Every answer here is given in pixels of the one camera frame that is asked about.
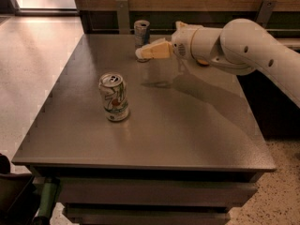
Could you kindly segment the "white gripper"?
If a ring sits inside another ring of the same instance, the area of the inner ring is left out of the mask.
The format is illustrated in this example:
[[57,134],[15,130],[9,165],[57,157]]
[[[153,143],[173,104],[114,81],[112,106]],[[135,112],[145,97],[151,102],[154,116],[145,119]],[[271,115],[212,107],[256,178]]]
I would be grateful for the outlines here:
[[135,52],[138,59],[163,59],[169,58],[173,52],[181,59],[195,60],[191,45],[199,25],[175,22],[176,31],[172,34],[172,43],[165,38],[160,38],[150,44],[143,45]]

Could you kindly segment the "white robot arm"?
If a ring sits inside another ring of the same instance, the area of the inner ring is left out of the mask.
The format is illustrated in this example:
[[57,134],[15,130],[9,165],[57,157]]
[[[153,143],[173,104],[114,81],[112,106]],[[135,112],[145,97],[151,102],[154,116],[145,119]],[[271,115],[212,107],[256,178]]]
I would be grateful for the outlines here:
[[178,22],[170,40],[160,38],[136,50],[140,59],[173,54],[234,75],[258,70],[300,107],[300,53],[253,21],[236,19],[222,28]]

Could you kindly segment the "green black robot base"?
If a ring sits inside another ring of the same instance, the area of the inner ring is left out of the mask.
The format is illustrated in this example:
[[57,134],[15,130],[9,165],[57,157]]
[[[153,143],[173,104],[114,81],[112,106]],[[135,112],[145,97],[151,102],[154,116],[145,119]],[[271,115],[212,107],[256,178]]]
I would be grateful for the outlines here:
[[50,225],[60,181],[44,180],[41,192],[31,173],[12,173],[8,157],[0,154],[0,225]]

